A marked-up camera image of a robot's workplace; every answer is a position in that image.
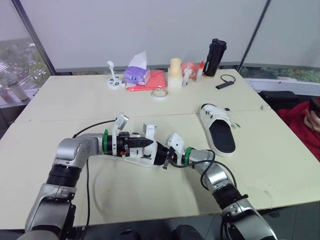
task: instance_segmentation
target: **person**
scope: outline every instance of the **person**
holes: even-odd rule
[[[309,102],[276,113],[320,162],[320,117],[309,111]]]

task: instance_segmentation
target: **purple tissue box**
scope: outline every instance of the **purple tissue box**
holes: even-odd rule
[[[150,70],[137,66],[129,66],[124,71],[124,80],[128,84],[146,85],[150,78]]]

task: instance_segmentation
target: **white table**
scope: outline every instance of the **white table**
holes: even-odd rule
[[[232,87],[218,90],[216,85],[223,83],[222,74],[233,75],[237,80]],[[257,110],[266,105],[234,69],[218,70],[215,78],[203,78],[199,83],[190,81],[189,87],[171,91],[165,101],[153,99],[150,91],[111,89],[106,86],[109,78],[109,75],[50,77],[16,122],[105,119],[114,118],[120,111],[129,117],[194,114],[204,103],[233,111]]]

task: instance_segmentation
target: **white slipper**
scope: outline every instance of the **white slipper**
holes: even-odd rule
[[[207,103],[201,106],[199,113],[210,148],[222,157],[231,157],[236,150],[236,144],[231,133],[234,123],[227,112]]]

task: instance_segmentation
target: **silver robot arm segment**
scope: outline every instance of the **silver robot arm segment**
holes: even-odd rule
[[[103,134],[83,134],[66,138],[59,144],[46,183],[41,186],[29,213],[25,232],[19,239],[47,236],[59,239],[67,228],[72,228],[76,206],[71,200],[76,194],[80,172],[90,156],[102,155]]]
[[[207,150],[192,149],[188,156],[190,163],[212,160],[213,154]],[[210,163],[199,163],[194,168],[202,174]],[[270,225],[248,201],[248,195],[241,195],[225,171],[216,163],[206,171],[203,178],[222,210],[222,220],[232,240],[277,240]]]

